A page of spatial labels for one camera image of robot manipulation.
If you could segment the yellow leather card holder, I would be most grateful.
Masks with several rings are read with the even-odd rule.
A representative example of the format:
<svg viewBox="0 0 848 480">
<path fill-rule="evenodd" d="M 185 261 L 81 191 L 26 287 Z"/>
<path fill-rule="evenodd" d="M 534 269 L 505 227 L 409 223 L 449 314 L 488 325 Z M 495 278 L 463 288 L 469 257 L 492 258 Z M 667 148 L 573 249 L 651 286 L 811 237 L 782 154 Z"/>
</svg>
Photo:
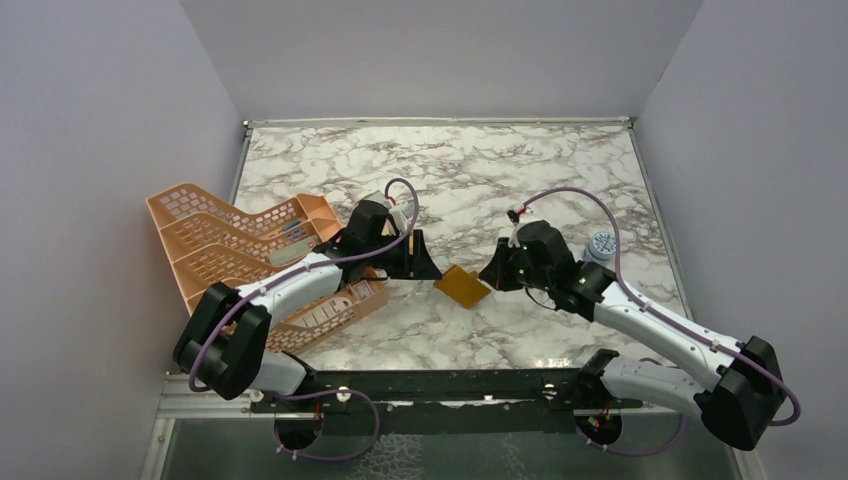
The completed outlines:
<svg viewBox="0 0 848 480">
<path fill-rule="evenodd" d="M 476 272 L 459 265 L 451 265 L 433 285 L 465 309 L 473 308 L 491 292 Z"/>
</svg>

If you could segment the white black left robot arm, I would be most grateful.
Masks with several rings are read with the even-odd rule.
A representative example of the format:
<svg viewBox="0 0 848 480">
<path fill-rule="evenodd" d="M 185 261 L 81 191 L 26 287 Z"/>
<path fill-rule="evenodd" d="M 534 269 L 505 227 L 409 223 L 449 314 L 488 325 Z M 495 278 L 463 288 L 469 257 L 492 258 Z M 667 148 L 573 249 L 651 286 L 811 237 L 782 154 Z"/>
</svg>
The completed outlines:
<svg viewBox="0 0 848 480">
<path fill-rule="evenodd" d="M 302 260 L 238 288 L 208 287 L 173 352 L 191 391 L 231 400 L 248 390 L 275 392 L 298 411 L 313 401 L 309 368 L 290 353 L 269 353 L 271 330 L 297 311 L 366 280 L 368 269 L 397 280 L 439 280 L 442 273 L 416 228 L 420 205 L 363 199 L 346 227 Z"/>
</svg>

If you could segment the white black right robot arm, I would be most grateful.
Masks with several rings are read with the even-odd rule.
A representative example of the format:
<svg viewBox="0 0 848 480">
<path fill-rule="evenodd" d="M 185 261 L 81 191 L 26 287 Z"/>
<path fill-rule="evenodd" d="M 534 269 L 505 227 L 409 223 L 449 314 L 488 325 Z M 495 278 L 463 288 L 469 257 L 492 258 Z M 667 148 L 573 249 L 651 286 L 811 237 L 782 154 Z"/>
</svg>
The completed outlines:
<svg viewBox="0 0 848 480">
<path fill-rule="evenodd" d="M 540 290 L 555 309 L 617 330 L 671 361 L 661 367 L 596 353 L 576 383 L 589 406 L 612 398 L 650 402 L 697 418 L 718 440 L 751 451 L 787 398 L 769 342 L 703 329 L 651 302 L 609 268 L 575 259 L 544 220 L 499 238 L 479 277 L 498 291 Z"/>
</svg>

